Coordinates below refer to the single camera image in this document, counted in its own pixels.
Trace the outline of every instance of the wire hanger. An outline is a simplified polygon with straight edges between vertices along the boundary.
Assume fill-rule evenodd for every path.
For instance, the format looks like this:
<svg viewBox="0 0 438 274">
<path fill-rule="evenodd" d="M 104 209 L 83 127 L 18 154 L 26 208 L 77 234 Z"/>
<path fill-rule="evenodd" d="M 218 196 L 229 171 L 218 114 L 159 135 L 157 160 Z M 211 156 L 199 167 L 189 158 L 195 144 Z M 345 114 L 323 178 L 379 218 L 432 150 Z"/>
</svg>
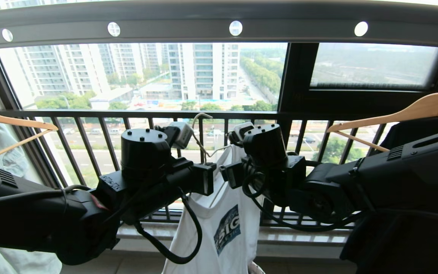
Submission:
<svg viewBox="0 0 438 274">
<path fill-rule="evenodd" d="M 354 121 L 336 124 L 331 126 L 329 129 L 327 129 L 327 132 L 336 132 L 337 134 L 340 134 L 344 137 L 348 137 L 349 139 L 363 143 L 374 149 L 380 151 L 389 151 L 389 149 L 356 138 L 344 132 L 340 132 L 340 130 L 359 128 L 359 127 L 378 125 L 378 124 L 386 124 L 392 122 L 401 122 L 401 121 L 413 120 L 418 118 L 428 118 L 434 116 L 438 116 L 438 92 L 422 97 L 421 99 L 415 101 L 410 106 L 406 107 L 405 109 L 399 112 L 390 115 L 384 115 L 384 116 L 378 116 L 373 118 L 366 118 L 366 119 L 360 119 L 360 120 L 354 120 Z"/>
<path fill-rule="evenodd" d="M 11 117 L 6 117 L 6 116 L 1 116 L 0 115 L 0 123 L 5 123 L 5 124 L 10 124 L 10 125 L 15 125 L 15 126 L 22 126 L 22 127 L 34 127 L 34 128 L 42 128 L 42 129 L 46 129 L 45 131 L 42 131 L 36 135 L 33 135 L 27 139 L 22 140 L 21 142 L 17 142 L 16 144 L 13 144 L 10 147 L 6 147 L 5 149 L 2 149 L 0 151 L 0 155 L 2 153 L 5 153 L 7 151 L 10 151 L 11 149 L 18 147 L 20 145 L 26 144 L 27 142 L 34 140 L 40 136 L 43 136 L 45 134 L 47 134 L 50 131 L 53 130 L 58 130 L 58 127 L 56 127 L 53 124 L 49 124 L 49 123 L 43 123 L 43 122 L 38 122 L 38 121 L 33 121 L 33 120 L 25 120 L 25 119 L 17 119 L 17 118 L 11 118 Z"/>
</svg>

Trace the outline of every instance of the clothes hanger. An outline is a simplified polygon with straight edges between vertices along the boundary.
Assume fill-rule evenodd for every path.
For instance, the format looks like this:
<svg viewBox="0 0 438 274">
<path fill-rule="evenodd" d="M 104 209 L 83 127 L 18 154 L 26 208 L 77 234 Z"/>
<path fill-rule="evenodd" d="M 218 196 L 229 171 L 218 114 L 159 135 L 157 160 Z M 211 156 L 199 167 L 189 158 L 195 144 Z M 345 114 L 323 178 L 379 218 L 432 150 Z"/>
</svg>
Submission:
<svg viewBox="0 0 438 274">
<path fill-rule="evenodd" d="M 23 127 L 34 127 L 34 128 L 42 128 L 42 129 L 46 129 L 45 131 L 42 131 L 36 135 L 33 135 L 27 139 L 22 140 L 21 142 L 17 142 L 16 144 L 13 144 L 10 147 L 6 147 L 5 149 L 2 149 L 0 151 L 0 155 L 2 153 L 5 153 L 7 151 L 10 151 L 11 149 L 18 147 L 20 145 L 26 144 L 27 142 L 34 140 L 40 136 L 43 136 L 45 134 L 47 134 L 48 132 L 51 132 L 53 130 L 58 130 L 58 127 L 56 127 L 53 124 L 49 124 L 49 123 L 43 123 L 43 122 L 38 122 L 38 121 L 33 121 L 33 120 L 25 120 L 25 119 L 17 119 L 17 118 L 11 118 L 11 117 L 6 117 L 6 116 L 1 116 L 0 115 L 0 123 L 4 123 L 4 124 L 10 124 L 10 125 L 15 125 L 15 126 L 23 126 Z"/>
<path fill-rule="evenodd" d="M 348 137 L 349 139 L 353 139 L 355 141 L 368 145 L 374 149 L 380 151 L 389 151 L 389 149 L 386 149 L 381 146 L 377 146 L 375 144 L 356 138 L 344 132 L 340 132 L 340 130 L 359 128 L 359 127 L 378 125 L 378 124 L 386 124 L 392 122 L 401 122 L 401 121 L 413 120 L 418 118 L 428 118 L 434 116 L 438 116 L 438 92 L 420 98 L 419 100 L 415 101 L 410 106 L 406 107 L 405 109 L 399 112 L 390 115 L 339 123 L 331 126 L 329 129 L 327 129 L 327 132 L 336 132 L 337 134 L 340 134 L 342 136 Z"/>
</svg>

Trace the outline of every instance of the balcony railing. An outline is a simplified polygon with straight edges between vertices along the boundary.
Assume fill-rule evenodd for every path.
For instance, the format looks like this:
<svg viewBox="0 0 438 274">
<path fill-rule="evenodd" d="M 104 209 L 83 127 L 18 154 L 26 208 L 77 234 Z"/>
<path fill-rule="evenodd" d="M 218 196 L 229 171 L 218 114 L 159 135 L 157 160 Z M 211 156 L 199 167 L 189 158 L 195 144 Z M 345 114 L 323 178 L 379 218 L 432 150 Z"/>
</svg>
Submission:
<svg viewBox="0 0 438 274">
<path fill-rule="evenodd" d="M 320 119 L 326 121 L 325 119 L 327 117 L 319 117 L 318 119 L 313 120 L 307 120 L 305 118 L 302 118 L 301 116 L 305 116 L 301 113 L 277 113 L 277 112 L 207 112 L 208 114 L 212 115 L 214 117 L 215 124 L 218 123 L 224 126 L 224 132 L 228 132 L 232 130 L 233 123 L 242 123 L 245 120 L 249 120 L 252 123 L 255 121 L 260 120 L 269 120 L 268 122 L 274 122 L 279 121 L 280 126 L 282 126 L 282 123 L 289 123 L 288 127 L 292 126 L 292 121 L 298 121 L 301 120 L 301 125 L 298 129 L 290 131 L 290 132 L 284 132 L 284 139 L 285 143 L 288 144 L 287 148 L 290 144 L 294 145 L 294 151 L 297 154 L 301 154 L 302 146 L 308 145 L 306 140 L 304 139 L 304 135 L 306 134 L 306 130 L 308 123 L 316 122 Z M 141 122 L 143 123 L 143 119 L 145 119 L 145 127 L 153 128 L 154 123 L 153 120 L 157 118 L 168 118 L 170 121 L 174 120 L 177 121 L 178 119 L 191 119 L 193 118 L 197 113 L 193 111 L 95 111 L 95 110 L 19 110 L 19 111 L 10 111 L 10 110 L 0 110 L 0 115 L 4 116 L 10 116 L 10 117 L 17 117 L 17 118 L 29 118 L 32 120 L 35 120 L 36 118 L 44 118 L 46 120 L 50 120 L 53 122 L 54 125 L 56 125 L 59 128 L 59 131 L 57 131 L 58 139 L 60 140 L 62 144 L 62 148 L 68 157 L 68 160 L 71 164 L 71 167 L 73 169 L 73 172 L 75 172 L 76 175 L 76 182 L 68 182 L 66 176 L 64 176 L 65 170 L 62 169 L 61 166 L 59 166 L 57 157 L 58 155 L 54 154 L 55 149 L 51 149 L 50 146 L 53 146 L 54 144 L 49 144 L 45 138 L 40 138 L 39 142 L 42 146 L 42 148 L 45 151 L 45 154 L 47 156 L 47 159 L 49 163 L 51 164 L 51 167 L 48 167 L 50 169 L 53 169 L 56 177 L 59 180 L 60 186 L 66 187 L 69 184 L 83 184 L 86 185 L 85 178 L 80 170 L 80 167 L 76 161 L 75 155 L 72 151 L 71 144 L 67 140 L 65 133 L 64 133 L 64 127 L 62 126 L 62 119 L 65 119 L 68 123 L 69 120 L 74 121 L 74 125 L 76 125 L 76 129 L 78 131 L 78 134 L 80 135 L 83 145 L 85 147 L 86 153 L 88 157 L 90 158 L 90 162 L 92 165 L 92 168 L 95 172 L 95 176 L 98 177 L 102 175 L 101 168 L 99 167 L 99 163 L 97 161 L 97 158 L 94 153 L 94 149 L 92 148 L 91 142 L 89 137 L 87 136 L 87 133 L 85 131 L 85 119 L 87 118 L 93 118 L 97 125 L 99 125 L 100 130 L 102 130 L 102 136 L 104 137 L 105 143 L 106 143 L 106 149 L 109 152 L 109 156 L 111 158 L 112 166 L 114 170 L 120 169 L 120 163 L 118 161 L 118 157 L 115 152 L 115 148 L 111 139 L 111 135 L 109 134 L 109 119 L 110 118 L 120 118 L 121 121 L 124 124 L 125 129 L 132 128 L 133 123 L 130 123 L 130 120 L 134 118 L 141 118 Z M 202 144 L 204 144 L 205 139 L 205 121 L 203 118 L 199 118 L 198 120 L 198 131 L 200 133 L 199 140 Z M 325 125 L 326 128 L 330 127 L 334 123 L 334 119 L 328 118 L 327 123 L 322 123 L 322 125 Z M 315 166 L 318 163 L 322 162 L 327 143 L 329 142 L 330 134 L 328 132 L 325 132 L 326 128 L 321 128 L 322 132 L 318 133 L 319 135 L 322 135 L 322 140 L 320 141 L 320 144 L 318 145 L 318 151 L 317 158 L 308 160 L 307 165 L 308 166 Z M 379 126 L 379 128 L 376 130 L 376 133 L 374 134 L 374 138 L 372 142 L 377 143 L 380 140 L 380 137 L 385 129 L 385 125 Z M 39 129 L 34 129 L 35 133 L 40 132 Z M 358 129 L 351 130 L 351 135 L 356 135 L 358 132 Z M 224 145 L 227 145 L 227 138 L 226 134 L 221 136 L 222 140 L 221 143 L 224 143 Z M 339 158 L 339 163 L 345 163 L 348 155 L 350 153 L 350 150 L 353 146 L 352 140 L 348 140 L 345 144 L 345 147 L 343 149 L 342 155 Z M 177 149 L 173 152 L 176 156 L 181 156 L 182 151 L 180 149 Z M 203 162 L 205 160 L 205 155 L 202 152 L 197 151 L 197 153 L 200 153 L 200 161 Z M 276 207 L 273 204 L 271 204 L 269 201 L 265 201 L 264 207 L 269 210 L 273 215 L 280 220 L 283 220 L 285 222 L 289 222 L 291 224 L 299 224 L 299 225 L 312 225 L 312 226 L 320 226 L 324 225 L 319 222 L 313 221 L 307 216 L 294 213 L 288 210 L 288 208 L 280 208 Z M 161 210 L 157 210 L 155 213 L 150 215 L 149 217 L 146 217 L 143 221 L 150 221 L 150 222 L 167 222 L 167 223 L 177 223 L 179 222 L 181 216 L 181 210 L 179 209 L 171 209 L 168 206 L 164 207 Z M 276 222 L 272 220 L 268 220 L 266 217 L 261 218 L 261 225 L 262 226 L 270 226 L 270 227 L 281 227 L 282 225 L 277 224 Z M 348 224 L 344 227 L 344 229 L 351 229 L 353 227 L 353 224 Z"/>
</svg>

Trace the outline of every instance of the vent grille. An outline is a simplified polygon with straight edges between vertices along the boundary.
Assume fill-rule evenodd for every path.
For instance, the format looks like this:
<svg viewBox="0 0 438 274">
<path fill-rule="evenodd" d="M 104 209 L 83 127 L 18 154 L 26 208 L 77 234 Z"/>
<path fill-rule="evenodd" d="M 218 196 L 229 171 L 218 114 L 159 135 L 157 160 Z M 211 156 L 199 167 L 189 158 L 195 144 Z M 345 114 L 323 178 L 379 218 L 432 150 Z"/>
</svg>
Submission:
<svg viewBox="0 0 438 274">
<path fill-rule="evenodd" d="M 402 157 L 402 150 L 403 150 L 403 146 L 390 149 L 390 153 L 388 153 L 387 161 L 401 158 Z"/>
<path fill-rule="evenodd" d="M 0 177 L 1 177 L 1 182 L 3 184 L 18 187 L 16 185 L 16 181 L 14 180 L 14 177 L 9 172 L 0 169 Z"/>
</svg>

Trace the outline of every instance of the metal railing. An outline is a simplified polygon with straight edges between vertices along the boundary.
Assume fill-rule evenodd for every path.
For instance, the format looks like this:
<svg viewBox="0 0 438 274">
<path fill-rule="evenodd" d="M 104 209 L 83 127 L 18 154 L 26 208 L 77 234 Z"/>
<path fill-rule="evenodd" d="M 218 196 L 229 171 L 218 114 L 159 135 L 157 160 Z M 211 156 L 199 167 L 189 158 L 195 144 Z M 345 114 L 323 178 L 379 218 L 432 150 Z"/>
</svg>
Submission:
<svg viewBox="0 0 438 274">
<path fill-rule="evenodd" d="M 301 126 L 299 128 L 299 135 L 297 137 L 297 142 L 295 144 L 294 151 L 299 154 L 301 152 L 302 144 L 304 144 L 304 135 L 306 133 L 307 129 L 307 123 L 308 121 L 315 121 L 315 120 L 321 120 L 322 118 L 326 118 L 321 116 L 321 119 L 302 119 L 301 113 L 277 113 L 277 112 L 207 112 L 208 114 L 212 115 L 214 119 L 223 119 L 224 120 L 224 132 L 228 132 L 229 130 L 232 130 L 231 123 L 235 119 L 239 120 L 250 120 L 252 123 L 254 123 L 256 120 L 274 120 L 278 121 L 279 123 L 289 123 L 288 129 L 290 129 L 290 126 L 292 124 L 292 121 L 294 120 L 301 120 Z M 68 143 L 66 136 L 63 132 L 63 127 L 60 122 L 61 118 L 70 118 L 74 120 L 75 125 L 77 126 L 78 133 L 80 134 L 80 137 L 83 141 L 83 144 L 85 146 L 85 150 L 90 158 L 90 162 L 92 163 L 92 168 L 95 172 L 96 177 L 100 176 L 102 174 L 101 169 L 99 168 L 99 163 L 94 155 L 93 148 L 90 144 L 90 141 L 88 139 L 87 133 L 85 132 L 85 128 L 83 125 L 83 118 L 97 118 L 99 122 L 100 129 L 102 130 L 102 135 L 104 136 L 106 146 L 109 152 L 109 156 L 112 160 L 112 165 L 115 170 L 120 169 L 118 157 L 116 156 L 116 152 L 114 149 L 114 146 L 111 141 L 111 136 L 109 135 L 108 125 L 107 125 L 107 118 L 121 118 L 123 119 L 123 123 L 125 126 L 125 129 L 131 128 L 130 119 L 131 118 L 145 118 L 147 119 L 147 126 L 149 128 L 153 128 L 153 119 L 154 118 L 168 118 L 172 119 L 174 121 L 177 121 L 178 119 L 183 118 L 193 118 L 197 113 L 193 111 L 155 111 L 155 112 L 148 112 L 148 111 L 95 111 L 95 110 L 18 110 L 18 111 L 12 111 L 12 110 L 0 110 L 0 115 L 4 116 L 10 116 L 10 117 L 17 117 L 17 118 L 29 118 L 32 120 L 36 120 L 36 118 L 46 118 L 51 119 L 54 125 L 56 125 L 59 128 L 59 131 L 57 132 L 59 140 L 62 143 L 63 150 L 65 151 L 66 155 L 68 156 L 69 162 L 71 164 L 71 167 L 73 168 L 78 183 L 86 185 L 84 176 L 80 170 L 80 167 L 78 166 L 78 163 L 76 161 L 76 158 L 72 152 L 71 146 Z M 328 119 L 326 124 L 326 129 L 329 128 L 334 123 L 334 119 Z M 385 129 L 385 125 L 380 125 L 378 130 L 376 131 L 374 135 L 373 142 L 377 143 L 379 142 L 381 135 Z M 204 119 L 199 118 L 198 120 L 198 130 L 200 133 L 200 142 L 204 144 Z M 356 135 L 358 132 L 358 129 L 351 130 L 351 135 Z M 290 135 L 290 132 L 283 132 L 283 135 L 288 140 L 288 137 Z M 313 159 L 312 161 L 307 161 L 308 166 L 315 166 L 318 163 L 322 161 L 322 158 L 324 156 L 324 153 L 326 151 L 327 143 L 329 141 L 330 133 L 325 132 L 323 134 L 323 138 L 320 141 L 319 151 L 317 151 L 317 159 Z M 64 172 L 62 171 L 61 167 L 57 163 L 57 159 L 53 153 L 52 149 L 50 148 L 50 144 L 47 143 L 45 138 L 40 138 L 39 142 L 44 149 L 48 160 L 51 163 L 51 167 L 48 167 L 49 169 L 54 170 L 57 177 L 59 178 L 59 182 L 61 186 L 66 187 L 69 185 L 70 182 L 67 182 Z M 227 145 L 227 137 L 226 134 L 224 134 L 224 145 Z M 345 163 L 348 154 L 351 151 L 351 148 L 353 146 L 353 141 L 349 139 L 346 142 L 346 145 L 344 147 L 343 153 L 340 157 L 339 163 Z M 181 156 L 181 150 L 177 149 L 177 156 Z M 200 160 L 203 162 L 205 159 L 205 155 L 200 152 Z M 280 220 L 284 222 L 288 222 L 291 224 L 299 224 L 299 225 L 312 225 L 312 226 L 321 226 L 324 224 L 321 224 L 318 221 L 314 221 L 310 219 L 307 216 L 304 216 L 299 213 L 290 212 L 287 208 L 276 208 L 273 204 L 271 204 L 269 201 L 265 200 L 263 205 L 266 210 L 269 210 L 275 217 L 279 218 Z M 146 217 L 143 221 L 149 221 L 149 222 L 165 222 L 165 223 L 177 223 L 179 222 L 181 216 L 181 210 L 176 209 L 170 209 L 168 206 L 164 207 L 161 210 L 157 210 L 155 213 L 149 215 Z M 276 222 L 272 220 L 268 220 L 266 217 L 261 218 L 261 225 L 262 226 L 269 226 L 269 227 L 281 227 L 282 225 L 277 224 Z M 351 229 L 353 227 L 353 224 L 348 224 L 344 226 L 344 229 Z"/>
</svg>

